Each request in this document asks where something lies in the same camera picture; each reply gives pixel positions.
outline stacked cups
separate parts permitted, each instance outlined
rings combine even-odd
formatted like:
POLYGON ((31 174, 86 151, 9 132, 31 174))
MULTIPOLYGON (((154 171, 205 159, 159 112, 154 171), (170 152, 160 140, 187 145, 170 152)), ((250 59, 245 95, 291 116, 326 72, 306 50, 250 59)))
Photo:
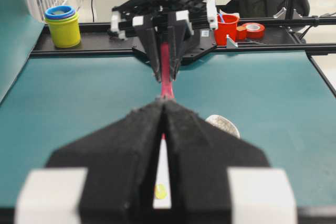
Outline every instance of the stacked cups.
POLYGON ((45 12, 45 21, 49 25, 50 34, 56 47, 74 47, 80 43, 78 25, 79 15, 68 5, 49 8, 45 12))

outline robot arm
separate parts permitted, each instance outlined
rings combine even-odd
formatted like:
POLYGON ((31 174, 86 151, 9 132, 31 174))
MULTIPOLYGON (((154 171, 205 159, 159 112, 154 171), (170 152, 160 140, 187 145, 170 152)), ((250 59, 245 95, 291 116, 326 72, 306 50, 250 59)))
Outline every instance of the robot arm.
POLYGON ((129 0, 112 9, 111 31, 120 39, 138 36, 161 82, 160 45, 170 45, 170 78, 176 79, 194 30, 217 29, 215 0, 129 0))

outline yellow cup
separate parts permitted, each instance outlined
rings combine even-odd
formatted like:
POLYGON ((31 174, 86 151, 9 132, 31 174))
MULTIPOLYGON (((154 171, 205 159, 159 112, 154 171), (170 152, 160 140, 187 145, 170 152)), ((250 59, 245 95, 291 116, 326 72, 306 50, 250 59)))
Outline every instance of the yellow cup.
POLYGON ((78 18, 78 12, 71 18, 65 20, 52 20, 46 18, 51 38, 56 47, 68 48, 74 47, 80 43, 78 18))

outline yellow object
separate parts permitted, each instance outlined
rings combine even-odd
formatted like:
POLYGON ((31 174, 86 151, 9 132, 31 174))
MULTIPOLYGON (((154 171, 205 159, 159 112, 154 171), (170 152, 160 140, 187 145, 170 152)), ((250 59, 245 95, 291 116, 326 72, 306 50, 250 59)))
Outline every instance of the yellow object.
POLYGON ((167 196, 167 191, 162 184, 155 185, 154 194, 156 199, 164 199, 167 196))
POLYGON ((74 47, 80 43, 80 32, 78 25, 78 12, 70 19, 65 21, 46 19, 49 25, 50 34, 56 47, 68 48, 74 47))

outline black foam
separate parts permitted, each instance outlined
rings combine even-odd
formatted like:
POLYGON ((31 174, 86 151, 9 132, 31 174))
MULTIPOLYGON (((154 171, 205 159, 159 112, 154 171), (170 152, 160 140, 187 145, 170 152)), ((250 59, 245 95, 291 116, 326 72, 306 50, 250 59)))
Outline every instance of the black foam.
POLYGON ((231 210, 227 167, 267 167, 265 154, 173 101, 165 117, 175 210, 189 223, 223 223, 231 210))
POLYGON ((171 100, 56 150, 47 167, 87 167, 81 217, 107 223, 230 221, 227 167, 269 166, 257 147, 219 130, 171 100), (172 209, 152 209, 162 133, 166 134, 172 209))
POLYGON ((161 139, 162 103, 56 150, 47 167, 87 167, 79 209, 126 223, 152 207, 161 139))

